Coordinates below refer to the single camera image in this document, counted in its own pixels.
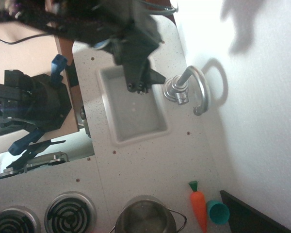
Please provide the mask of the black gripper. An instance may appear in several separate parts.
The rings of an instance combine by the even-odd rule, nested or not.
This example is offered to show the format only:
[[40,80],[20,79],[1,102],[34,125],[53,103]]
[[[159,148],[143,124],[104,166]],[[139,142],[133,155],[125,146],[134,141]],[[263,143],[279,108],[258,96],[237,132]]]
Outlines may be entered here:
[[159,47],[160,33],[142,30],[121,30],[110,34],[113,60],[123,65],[127,90],[148,93],[149,85],[164,84],[165,77],[151,68],[148,56]]

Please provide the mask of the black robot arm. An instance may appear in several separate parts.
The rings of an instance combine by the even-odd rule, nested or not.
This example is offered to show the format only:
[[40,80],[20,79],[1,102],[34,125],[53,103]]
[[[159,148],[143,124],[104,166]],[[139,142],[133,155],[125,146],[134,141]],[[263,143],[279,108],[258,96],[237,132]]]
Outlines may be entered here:
[[110,53],[129,92],[165,83],[150,65],[162,38],[142,0],[54,0],[50,8],[44,0],[0,0],[0,22],[6,20]]

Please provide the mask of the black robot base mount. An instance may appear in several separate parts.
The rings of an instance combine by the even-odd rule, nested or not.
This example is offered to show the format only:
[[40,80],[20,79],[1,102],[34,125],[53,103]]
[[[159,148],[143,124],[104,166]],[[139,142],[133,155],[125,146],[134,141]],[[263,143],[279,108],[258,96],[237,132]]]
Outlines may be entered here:
[[5,70],[4,83],[0,84],[0,136],[20,130],[57,130],[71,108],[62,77],[31,77],[19,70]]

